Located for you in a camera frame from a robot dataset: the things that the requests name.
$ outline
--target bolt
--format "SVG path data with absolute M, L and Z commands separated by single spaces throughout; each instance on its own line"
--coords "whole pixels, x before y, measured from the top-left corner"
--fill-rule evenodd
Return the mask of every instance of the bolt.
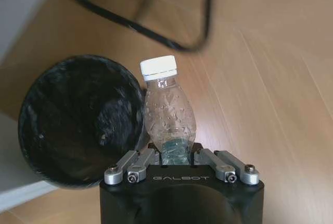
M 237 181 L 237 176 L 235 176 L 233 173 L 227 177 L 227 181 L 229 183 L 234 183 Z
M 129 183 L 135 183 L 137 181 L 137 175 L 132 173 L 129 174 L 129 176 L 127 177 L 127 180 L 129 181 Z
M 253 173 L 255 171 L 255 166 L 252 164 L 246 164 L 244 170 L 245 172 Z
M 109 169 L 110 169 L 111 172 L 116 172 L 116 171 L 118 171 L 118 165 L 117 164 L 112 164 L 109 167 Z

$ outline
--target black cylindrical container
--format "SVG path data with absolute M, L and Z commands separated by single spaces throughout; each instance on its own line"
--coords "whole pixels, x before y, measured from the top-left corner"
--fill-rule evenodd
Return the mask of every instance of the black cylindrical container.
M 21 107 L 22 153 L 43 179 L 97 185 L 128 150 L 145 145 L 144 97 L 135 77 L 99 56 L 75 56 L 45 71 Z

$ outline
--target black metal chair leg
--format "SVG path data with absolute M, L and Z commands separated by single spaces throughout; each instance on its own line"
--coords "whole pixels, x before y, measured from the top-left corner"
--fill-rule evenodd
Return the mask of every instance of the black metal chair leg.
M 212 10 L 212 0 L 206 0 L 204 5 L 204 18 L 203 18 L 203 32 L 201 34 L 200 39 L 192 46 L 184 46 L 172 39 L 168 39 L 161 34 L 157 34 L 156 32 L 143 27 L 141 24 L 128 20 L 124 17 L 121 17 L 109 10 L 106 10 L 102 7 L 99 7 L 96 4 L 93 4 L 89 0 L 76 0 L 80 3 L 83 7 L 87 8 L 88 10 L 125 27 L 128 27 L 146 37 L 155 40 L 169 48 L 172 48 L 177 51 L 184 51 L 184 52 L 195 52 L 202 48 L 208 40 L 209 31 L 210 31 L 210 22 L 211 22 L 211 10 Z

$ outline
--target plastic bottle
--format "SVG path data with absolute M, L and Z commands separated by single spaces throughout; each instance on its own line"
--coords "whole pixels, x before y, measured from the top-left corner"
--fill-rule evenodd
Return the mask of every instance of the plastic bottle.
M 145 127 L 162 156 L 163 165 L 188 165 L 196 136 L 192 107 L 178 85 L 174 56 L 142 61 L 147 82 Z

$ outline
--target wooden floor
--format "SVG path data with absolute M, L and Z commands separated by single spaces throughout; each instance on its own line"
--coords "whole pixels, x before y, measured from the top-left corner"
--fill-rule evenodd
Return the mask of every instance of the wooden floor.
M 139 0 L 93 0 L 130 17 Z M 201 0 L 155 0 L 142 24 L 184 43 Z M 333 223 L 332 0 L 214 0 L 209 44 L 175 53 L 73 0 L 46 0 L 0 66 L 0 110 L 17 119 L 50 65 L 97 54 L 125 65 L 174 54 L 194 108 L 197 142 L 255 164 L 264 223 Z M 0 223 L 99 223 L 98 189 L 57 190 L 0 215 Z

